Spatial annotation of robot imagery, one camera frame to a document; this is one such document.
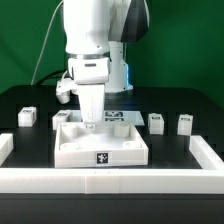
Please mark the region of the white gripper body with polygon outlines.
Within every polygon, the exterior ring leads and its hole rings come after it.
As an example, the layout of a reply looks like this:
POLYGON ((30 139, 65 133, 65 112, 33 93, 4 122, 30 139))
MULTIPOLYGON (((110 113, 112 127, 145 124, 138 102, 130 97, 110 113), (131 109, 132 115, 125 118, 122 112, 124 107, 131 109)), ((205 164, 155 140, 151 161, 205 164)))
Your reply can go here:
POLYGON ((109 81, 110 60, 98 59, 68 60, 69 78, 62 77, 57 82, 56 96, 65 104, 70 93, 78 96, 82 120, 84 123, 97 123, 104 112, 105 84, 109 81))

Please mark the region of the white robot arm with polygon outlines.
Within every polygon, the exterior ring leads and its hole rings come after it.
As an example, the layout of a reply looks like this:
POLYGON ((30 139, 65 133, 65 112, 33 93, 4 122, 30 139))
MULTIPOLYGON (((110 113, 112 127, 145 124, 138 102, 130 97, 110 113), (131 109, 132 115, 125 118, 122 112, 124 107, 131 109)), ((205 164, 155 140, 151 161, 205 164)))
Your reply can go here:
POLYGON ((60 102, 79 97, 82 120, 102 120, 107 93, 130 90, 123 45, 139 41, 149 29, 146 0, 63 0, 67 38, 67 78, 57 83, 60 102))

